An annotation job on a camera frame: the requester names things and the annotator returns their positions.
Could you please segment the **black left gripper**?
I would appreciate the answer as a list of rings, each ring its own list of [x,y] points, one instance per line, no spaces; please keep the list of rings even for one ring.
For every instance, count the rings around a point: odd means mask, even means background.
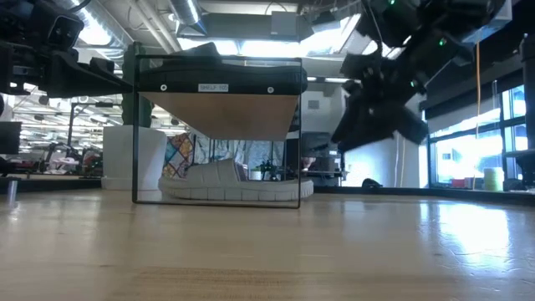
[[[0,43],[0,92],[29,95],[23,84],[54,98],[126,94],[132,85],[115,74],[115,62],[93,57],[79,64],[73,43]]]

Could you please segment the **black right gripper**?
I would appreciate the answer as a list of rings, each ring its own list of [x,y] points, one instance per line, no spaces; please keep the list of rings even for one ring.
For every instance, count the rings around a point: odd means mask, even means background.
[[[419,49],[407,49],[395,59],[377,51],[347,54],[342,74],[348,79],[343,84],[347,106],[332,134],[339,151],[351,151],[379,139],[375,129],[377,105],[406,105],[414,95],[426,93],[426,55]],[[398,113],[396,129],[417,145],[429,134],[426,122],[408,109]]]

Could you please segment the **black slide sandal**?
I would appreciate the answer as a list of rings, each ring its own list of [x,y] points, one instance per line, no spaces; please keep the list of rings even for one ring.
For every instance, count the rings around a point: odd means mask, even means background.
[[[204,43],[195,48],[173,53],[163,59],[161,65],[142,69],[142,84],[301,84],[307,88],[308,74],[299,65],[245,65],[238,59],[224,59],[214,43]]]

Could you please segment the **wooden shelf black metal frame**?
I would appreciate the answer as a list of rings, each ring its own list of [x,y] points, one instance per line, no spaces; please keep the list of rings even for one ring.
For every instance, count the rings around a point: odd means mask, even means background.
[[[139,198],[139,118],[140,97],[149,98],[173,114],[184,113],[186,123],[211,139],[221,140],[282,140],[294,116],[302,124],[302,95],[166,93],[162,88],[140,88],[140,63],[148,59],[178,60],[174,55],[137,54],[133,63],[133,125],[131,201],[136,205],[163,205],[163,201],[143,201]]]

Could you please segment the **grey slide sandal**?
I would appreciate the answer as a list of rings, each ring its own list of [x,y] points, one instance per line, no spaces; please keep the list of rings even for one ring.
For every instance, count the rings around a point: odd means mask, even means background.
[[[310,180],[253,181],[232,159],[191,166],[186,178],[161,177],[162,194],[187,200],[288,202],[313,195]]]

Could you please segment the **linear ceiling light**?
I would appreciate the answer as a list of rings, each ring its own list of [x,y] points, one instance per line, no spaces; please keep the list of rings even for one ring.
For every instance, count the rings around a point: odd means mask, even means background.
[[[345,78],[331,78],[331,77],[307,77],[309,83],[327,83],[327,84],[342,84],[348,81]]]

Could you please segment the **white hexagonal plant pot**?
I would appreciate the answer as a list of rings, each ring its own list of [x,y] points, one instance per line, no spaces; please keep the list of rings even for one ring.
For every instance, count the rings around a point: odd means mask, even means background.
[[[103,177],[105,190],[127,191],[131,189],[133,126],[121,125],[104,128]],[[155,191],[161,177],[167,136],[151,128],[139,128],[138,189]]]

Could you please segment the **black background monitor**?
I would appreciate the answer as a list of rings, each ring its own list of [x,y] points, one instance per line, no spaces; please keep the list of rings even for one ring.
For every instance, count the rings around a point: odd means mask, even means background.
[[[0,155],[16,155],[19,152],[22,123],[0,121]]]

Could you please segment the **yellow-green roll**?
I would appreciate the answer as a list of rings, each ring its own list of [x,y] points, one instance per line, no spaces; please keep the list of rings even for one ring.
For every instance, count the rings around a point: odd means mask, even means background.
[[[501,167],[485,168],[483,172],[486,191],[503,191],[504,171]]]

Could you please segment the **grey ceiling box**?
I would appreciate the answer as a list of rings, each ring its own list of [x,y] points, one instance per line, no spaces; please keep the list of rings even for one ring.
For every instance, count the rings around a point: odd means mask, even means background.
[[[291,12],[271,12],[271,35],[296,36],[298,33],[298,15]]]

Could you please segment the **black pillar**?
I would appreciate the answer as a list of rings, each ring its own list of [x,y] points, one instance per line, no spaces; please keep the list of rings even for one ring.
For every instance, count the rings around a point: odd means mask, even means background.
[[[528,35],[521,44],[523,83],[526,105],[527,150],[518,157],[522,168],[523,185],[535,187],[535,34]]]

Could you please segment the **round silver air duct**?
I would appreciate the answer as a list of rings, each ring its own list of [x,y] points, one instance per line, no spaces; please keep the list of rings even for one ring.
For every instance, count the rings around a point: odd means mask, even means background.
[[[202,11],[197,0],[168,0],[176,20],[176,36],[206,36]]]

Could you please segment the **colourful patterned wall art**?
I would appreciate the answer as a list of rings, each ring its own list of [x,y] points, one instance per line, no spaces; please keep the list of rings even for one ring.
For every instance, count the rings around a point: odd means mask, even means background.
[[[188,133],[167,137],[162,176],[184,179],[193,159],[194,144]]]

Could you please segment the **grey metal post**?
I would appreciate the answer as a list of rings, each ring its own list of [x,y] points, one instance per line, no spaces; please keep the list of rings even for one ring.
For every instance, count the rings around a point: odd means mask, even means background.
[[[14,207],[16,205],[17,194],[18,194],[18,178],[9,177],[7,201],[10,207]]]

